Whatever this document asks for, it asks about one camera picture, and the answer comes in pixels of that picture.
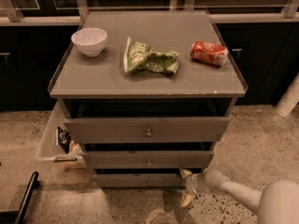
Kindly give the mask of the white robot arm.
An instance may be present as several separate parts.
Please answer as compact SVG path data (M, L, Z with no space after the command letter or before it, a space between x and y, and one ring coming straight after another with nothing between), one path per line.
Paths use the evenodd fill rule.
M186 207L201 192L227 194L257 216L257 224L299 224L299 185L277 180L262 191L234 182L216 169L194 174L180 169L186 191L181 207Z

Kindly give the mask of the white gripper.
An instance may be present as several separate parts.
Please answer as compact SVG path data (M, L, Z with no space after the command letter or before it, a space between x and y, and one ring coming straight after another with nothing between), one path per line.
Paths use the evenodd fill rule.
M193 174L189 169L180 169L182 178L185 178L185 188L187 193L182 194L180 207L187 207L196 195L205 192L206 186L202 174Z

